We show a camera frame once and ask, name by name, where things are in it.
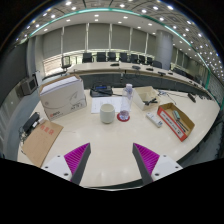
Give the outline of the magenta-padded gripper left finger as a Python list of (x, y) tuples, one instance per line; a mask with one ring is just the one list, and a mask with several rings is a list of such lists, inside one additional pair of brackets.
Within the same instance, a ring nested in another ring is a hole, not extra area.
[(90, 144), (86, 143), (65, 155), (55, 156), (42, 169), (79, 185), (90, 154)]

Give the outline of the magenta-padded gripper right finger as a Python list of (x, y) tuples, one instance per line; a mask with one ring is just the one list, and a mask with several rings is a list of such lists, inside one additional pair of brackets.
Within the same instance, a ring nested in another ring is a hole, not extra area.
[(168, 155), (159, 155), (137, 143), (133, 144), (132, 153), (135, 157), (144, 185), (182, 169), (182, 167)]

